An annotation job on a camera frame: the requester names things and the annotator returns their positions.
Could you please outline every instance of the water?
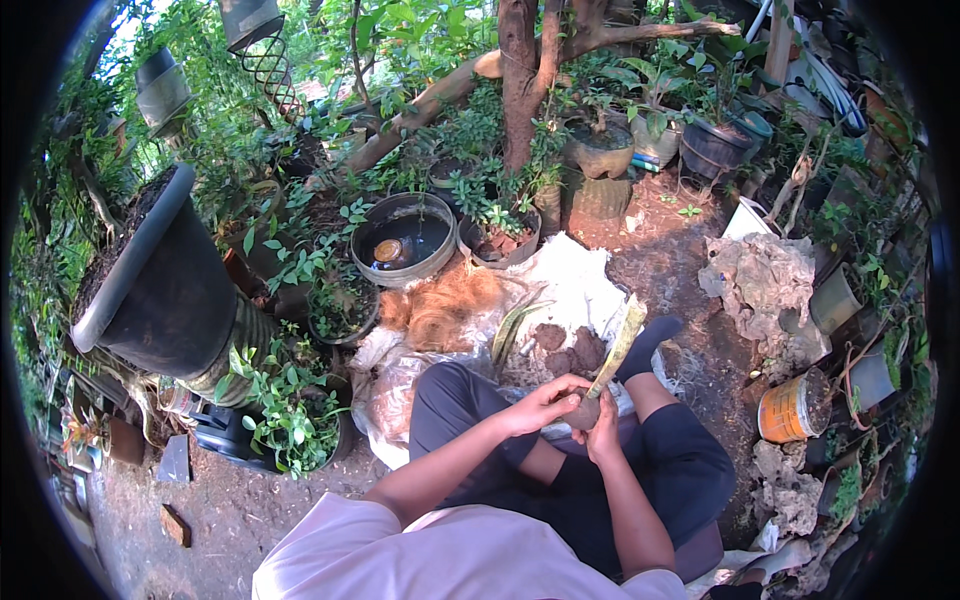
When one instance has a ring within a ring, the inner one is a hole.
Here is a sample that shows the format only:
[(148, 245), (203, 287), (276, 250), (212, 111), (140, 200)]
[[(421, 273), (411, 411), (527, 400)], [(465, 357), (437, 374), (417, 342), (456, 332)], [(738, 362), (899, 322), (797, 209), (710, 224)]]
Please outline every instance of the water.
[[(377, 271), (396, 271), (412, 267), (437, 251), (450, 232), (445, 221), (430, 214), (411, 214), (384, 223), (361, 242), (360, 259)], [(373, 256), (376, 247), (385, 240), (397, 240), (400, 252), (385, 262)]]

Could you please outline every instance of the spiral metal stand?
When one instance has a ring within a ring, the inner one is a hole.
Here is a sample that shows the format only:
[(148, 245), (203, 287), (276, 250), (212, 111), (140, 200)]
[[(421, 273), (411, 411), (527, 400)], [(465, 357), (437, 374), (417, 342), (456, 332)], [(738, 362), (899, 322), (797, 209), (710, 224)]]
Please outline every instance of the spiral metal stand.
[(274, 33), (259, 39), (252, 37), (246, 46), (234, 54), (240, 59), (243, 70), (253, 74), (257, 86), (276, 105), (283, 119), (294, 125), (303, 118), (305, 110), (288, 72), (290, 61), (286, 57), (287, 45), (280, 38), (283, 16), (278, 19), (279, 27)]

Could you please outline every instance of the orange bucket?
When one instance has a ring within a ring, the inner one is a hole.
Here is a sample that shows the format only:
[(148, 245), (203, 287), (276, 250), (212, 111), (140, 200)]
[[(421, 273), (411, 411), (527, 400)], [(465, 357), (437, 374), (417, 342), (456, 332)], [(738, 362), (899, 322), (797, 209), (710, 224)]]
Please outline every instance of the orange bucket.
[(756, 413), (760, 435), (774, 444), (819, 436), (829, 424), (826, 395), (827, 377), (816, 367), (768, 390)]

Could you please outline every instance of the hand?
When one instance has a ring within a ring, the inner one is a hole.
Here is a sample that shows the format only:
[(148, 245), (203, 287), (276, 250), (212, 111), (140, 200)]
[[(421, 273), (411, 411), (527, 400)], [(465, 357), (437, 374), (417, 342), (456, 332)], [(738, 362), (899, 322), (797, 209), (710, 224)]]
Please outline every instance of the hand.
[(583, 377), (568, 373), (549, 383), (544, 383), (520, 402), (500, 411), (494, 417), (501, 421), (510, 437), (540, 431), (545, 425), (580, 405), (579, 396), (571, 396), (558, 402), (553, 401), (558, 395), (573, 392), (580, 387), (588, 388), (590, 382)]
[(623, 456), (617, 431), (616, 402), (609, 389), (604, 388), (600, 393), (600, 418), (597, 424), (589, 431), (574, 429), (572, 437), (578, 444), (587, 445), (587, 455), (598, 467), (611, 457)]

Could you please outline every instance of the black sock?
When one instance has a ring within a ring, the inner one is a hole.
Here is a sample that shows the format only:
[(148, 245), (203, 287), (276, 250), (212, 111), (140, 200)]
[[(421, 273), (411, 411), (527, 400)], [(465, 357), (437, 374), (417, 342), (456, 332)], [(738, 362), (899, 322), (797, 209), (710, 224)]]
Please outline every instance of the black sock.
[(653, 358), (657, 346), (663, 340), (669, 340), (680, 333), (684, 328), (684, 320), (680, 317), (666, 316), (656, 317), (647, 324), (640, 335), (636, 336), (634, 344), (630, 346), (627, 357), (623, 359), (623, 364), (616, 370), (616, 378), (621, 383), (626, 383), (637, 373), (653, 372), (650, 365), (650, 359)]

